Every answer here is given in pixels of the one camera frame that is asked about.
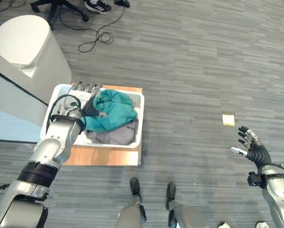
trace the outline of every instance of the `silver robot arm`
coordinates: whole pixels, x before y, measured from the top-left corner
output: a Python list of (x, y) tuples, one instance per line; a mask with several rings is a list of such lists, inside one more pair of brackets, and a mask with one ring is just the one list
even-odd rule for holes
[(244, 139), (239, 139), (239, 142), (248, 151), (237, 147), (230, 147), (229, 150), (255, 163), (258, 174), (250, 172), (247, 181), (250, 186), (262, 188), (262, 195), (270, 207), (276, 227), (284, 228), (284, 174), (278, 172), (279, 168), (284, 169), (284, 167), (272, 163), (269, 152), (255, 133), (244, 126), (239, 130), (238, 134)]
[(54, 103), (53, 107), (64, 98), (61, 114), (51, 116), (50, 112), (52, 123), (47, 125), (45, 138), (36, 144), (27, 165), (0, 200), (0, 228), (43, 228), (48, 210), (41, 202), (69, 158), (71, 145), (85, 129), (82, 115), (95, 111), (92, 100), (99, 89), (97, 85), (74, 85)]

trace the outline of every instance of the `floor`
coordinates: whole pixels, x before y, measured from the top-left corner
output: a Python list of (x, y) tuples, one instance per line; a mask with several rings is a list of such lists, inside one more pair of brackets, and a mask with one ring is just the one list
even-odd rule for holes
[[(284, 0), (131, 4), (107, 28), (114, 34), (110, 45), (79, 53), (77, 46), (94, 34), (65, 28), (58, 19), (54, 35), (74, 80), (143, 87), (142, 165), (62, 167), (46, 201), (47, 227), (114, 227), (133, 176), (142, 188), (145, 228), (167, 227), (170, 181), (177, 185), (176, 199), (198, 207), (211, 228), (222, 220), (235, 228), (252, 228), (258, 220), (274, 227), (261, 190), (246, 182), (255, 166), (228, 147), (237, 145), (237, 127), (246, 125), (273, 161), (284, 164)], [(88, 13), (87, 23), (64, 8), (61, 16), (71, 26), (99, 28), (121, 14), (122, 8), (112, 7), (105, 16)], [(40, 9), (38, 15), (48, 14), (48, 6)], [(0, 24), (32, 13), (28, 5), (8, 9)], [(223, 126), (222, 113), (234, 114), (236, 127)], [(32, 150), (32, 144), (0, 142), (0, 184), (17, 177)]]

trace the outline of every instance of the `white laundry basket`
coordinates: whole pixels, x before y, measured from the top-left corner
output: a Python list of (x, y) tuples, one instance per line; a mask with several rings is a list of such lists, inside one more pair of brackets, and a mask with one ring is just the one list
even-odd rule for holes
[[(55, 100), (63, 95), (67, 94), (69, 90), (71, 89), (71, 85), (61, 84), (57, 85), (53, 91), (53, 94), (50, 99), (50, 103), (46, 112), (46, 116), (42, 125), (40, 138), (43, 139), (46, 135), (46, 124), (47, 124), (47, 118), (50, 112), (50, 109), (52, 107), (52, 104), (55, 102)], [(117, 90), (119, 92), (125, 93), (128, 95), (131, 100), (133, 101), (134, 109), (137, 112), (137, 118), (139, 120), (138, 123), (138, 130), (136, 134), (135, 141), (132, 142), (129, 145), (114, 145), (114, 144), (99, 144), (99, 143), (92, 143), (90, 139), (86, 137), (86, 131), (82, 132), (76, 139), (74, 145), (81, 145), (81, 146), (97, 146), (97, 147), (118, 147), (118, 148), (136, 148), (140, 142), (141, 142), (141, 136), (142, 136), (142, 124), (143, 124), (143, 113), (144, 113), (144, 96), (141, 93), (137, 92), (130, 92), (130, 91), (123, 91), (123, 90)], [(63, 103), (63, 99), (59, 101), (56, 105), (56, 107), (53, 109), (52, 115), (57, 114), (58, 107), (60, 104)]]

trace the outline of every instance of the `light blue panel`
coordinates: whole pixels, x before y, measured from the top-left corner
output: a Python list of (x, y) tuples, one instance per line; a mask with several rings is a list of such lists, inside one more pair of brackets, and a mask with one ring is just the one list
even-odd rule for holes
[(41, 127), (0, 111), (0, 140), (38, 142)]

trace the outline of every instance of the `teal cloth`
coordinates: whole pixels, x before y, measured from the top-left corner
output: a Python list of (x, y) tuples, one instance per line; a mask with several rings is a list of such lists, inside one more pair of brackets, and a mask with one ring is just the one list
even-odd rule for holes
[(86, 117), (86, 129), (95, 132), (115, 130), (136, 118), (132, 100), (124, 93), (112, 89), (100, 92), (94, 99), (94, 107), (107, 113), (105, 117)]

